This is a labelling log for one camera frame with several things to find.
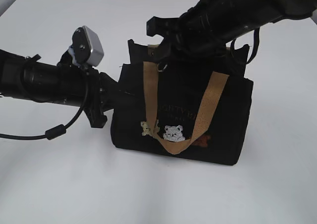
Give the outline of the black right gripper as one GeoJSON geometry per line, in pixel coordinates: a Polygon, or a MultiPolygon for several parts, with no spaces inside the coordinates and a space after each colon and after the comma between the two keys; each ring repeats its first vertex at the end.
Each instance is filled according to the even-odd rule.
{"type": "Polygon", "coordinates": [[[163,37],[163,41],[150,53],[154,63],[198,58],[185,45],[178,18],[159,18],[154,16],[146,23],[146,33],[150,37],[155,35],[163,37]]]}

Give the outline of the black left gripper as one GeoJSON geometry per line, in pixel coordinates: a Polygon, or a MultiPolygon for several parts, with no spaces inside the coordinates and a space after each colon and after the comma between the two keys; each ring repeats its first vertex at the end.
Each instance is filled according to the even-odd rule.
{"type": "Polygon", "coordinates": [[[57,94],[66,105],[79,110],[65,127],[69,128],[84,113],[92,128],[103,128],[107,122],[104,112],[114,109],[129,98],[118,82],[92,66],[75,66],[72,57],[65,52],[57,63],[59,82],[57,94]]]}

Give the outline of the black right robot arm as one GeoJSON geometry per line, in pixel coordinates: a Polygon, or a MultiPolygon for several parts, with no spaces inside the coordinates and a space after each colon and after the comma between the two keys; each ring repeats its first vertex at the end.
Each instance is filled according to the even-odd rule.
{"type": "Polygon", "coordinates": [[[151,56],[154,62],[196,60],[224,53],[228,42],[281,20],[312,16],[317,0],[199,0],[178,18],[152,17],[147,35],[163,41],[151,56]]]}

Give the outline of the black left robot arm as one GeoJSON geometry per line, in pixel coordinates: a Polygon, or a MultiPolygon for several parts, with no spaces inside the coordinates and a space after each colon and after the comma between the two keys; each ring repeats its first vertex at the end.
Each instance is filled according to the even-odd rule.
{"type": "Polygon", "coordinates": [[[75,66],[68,53],[57,65],[0,52],[0,92],[5,97],[83,107],[92,128],[103,128],[104,112],[128,105],[131,96],[118,82],[89,65],[75,66]]]}

